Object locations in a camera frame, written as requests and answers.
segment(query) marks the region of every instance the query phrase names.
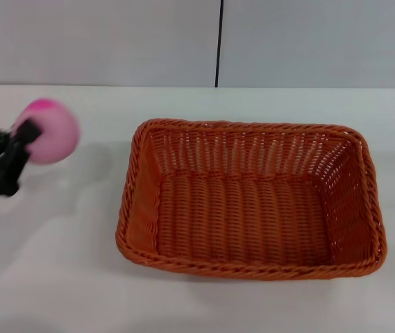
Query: pink ball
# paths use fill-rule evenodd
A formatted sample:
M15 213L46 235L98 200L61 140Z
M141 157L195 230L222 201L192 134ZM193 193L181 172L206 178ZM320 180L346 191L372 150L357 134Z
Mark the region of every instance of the pink ball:
M42 130L42 134L26 147L31 154L30 161L50 164L72 154L80 140L80 127L62 103L51 99L32 102L19 115L12 133L29 118Z

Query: white tabletop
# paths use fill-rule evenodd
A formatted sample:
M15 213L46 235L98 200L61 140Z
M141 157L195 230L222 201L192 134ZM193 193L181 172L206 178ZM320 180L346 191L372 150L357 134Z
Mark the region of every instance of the white tabletop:
M395 332L395 89L0 86L0 128L33 99L78 116L77 151L0 198L0 333ZM389 253L373 275L246 282L136 266L115 245L130 140L156 117L337 123L367 139Z

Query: basket bottom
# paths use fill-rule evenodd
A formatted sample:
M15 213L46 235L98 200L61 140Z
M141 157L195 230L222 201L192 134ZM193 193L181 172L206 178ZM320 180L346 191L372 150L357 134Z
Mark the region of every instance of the basket bottom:
M331 264L320 184L188 175L160 188L159 255L205 262Z

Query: basket rim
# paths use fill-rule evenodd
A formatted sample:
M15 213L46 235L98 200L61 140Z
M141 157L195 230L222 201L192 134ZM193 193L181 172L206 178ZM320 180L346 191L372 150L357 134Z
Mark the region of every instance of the basket rim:
M371 230L375 236L372 241L372 253L360 262L351 264L333 264L318 266L281 266L277 264L251 265L225 262L203 262L181 257L166 257L155 253L146 253L132 248L126 241L126 229L129 211L133 202L134 188L139 176L138 158L146 134L152 129L175 129L184 131L216 131L227 129L236 133L317 133L329 134L352 142L358 149L362 190L365 199L367 220L372 222ZM141 265L160 268L177 273L225 276L227 278L252 278L258 280L302 280L330 279L347 276L363 276L378 270L387 255L385 229L378 203L376 172L364 137L346 126L302 123L239 123L230 121L186 121L180 119L151 119L142 123L136 130L131 149L130 163L122 197L116 242L120 252L127 259Z

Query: orange wicker basket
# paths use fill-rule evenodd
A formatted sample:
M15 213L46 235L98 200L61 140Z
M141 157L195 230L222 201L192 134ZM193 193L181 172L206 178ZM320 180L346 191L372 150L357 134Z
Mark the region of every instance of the orange wicker basket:
M150 120L119 217L127 259L177 273L332 279L387 254L367 143L342 126Z

